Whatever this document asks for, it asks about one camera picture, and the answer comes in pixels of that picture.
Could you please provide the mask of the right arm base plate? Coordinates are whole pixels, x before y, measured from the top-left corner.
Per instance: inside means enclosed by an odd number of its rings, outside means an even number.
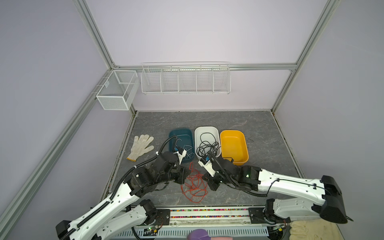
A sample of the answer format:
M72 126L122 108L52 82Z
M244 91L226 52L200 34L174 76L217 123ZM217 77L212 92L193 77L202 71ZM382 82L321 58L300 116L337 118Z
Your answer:
M277 224L289 224L291 223L291 218L281 218L278 217L274 210L267 208L249 208L249 216L252 224L268 224L268 225L277 225Z

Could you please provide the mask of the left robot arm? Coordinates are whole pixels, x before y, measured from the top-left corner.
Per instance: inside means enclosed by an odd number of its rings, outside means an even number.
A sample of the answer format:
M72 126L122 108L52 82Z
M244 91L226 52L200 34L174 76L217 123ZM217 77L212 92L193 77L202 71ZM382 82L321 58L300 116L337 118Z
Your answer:
M150 200L143 200L138 206L121 214L121 211L137 202L148 193L156 191L159 184L174 182L183 185L191 173L182 167L187 150L173 145L172 150L163 149L168 138L156 155L133 166L119 180L104 200L73 221L61 221L56 226L60 240L109 240L124 230L156 221L157 209Z

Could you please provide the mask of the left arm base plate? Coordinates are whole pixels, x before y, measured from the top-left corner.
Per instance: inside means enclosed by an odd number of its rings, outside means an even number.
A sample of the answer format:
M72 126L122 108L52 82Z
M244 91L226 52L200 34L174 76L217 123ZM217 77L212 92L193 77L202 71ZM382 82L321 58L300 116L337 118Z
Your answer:
M171 219L170 209L157 209L154 220L151 222L151 226L168 226Z

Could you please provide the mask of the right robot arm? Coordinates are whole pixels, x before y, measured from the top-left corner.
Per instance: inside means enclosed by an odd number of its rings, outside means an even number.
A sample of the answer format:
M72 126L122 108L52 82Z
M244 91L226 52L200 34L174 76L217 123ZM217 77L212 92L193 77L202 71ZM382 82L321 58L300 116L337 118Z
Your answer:
M321 219L346 224L351 220L346 214L342 191L331 176L321 179L302 179L272 173L254 166L237 166L222 157L208 153L198 164L206 170L204 180L212 191L221 184L246 194L266 198L269 193L294 197L289 201L268 199L264 217L268 222L288 220L292 217L319 216Z

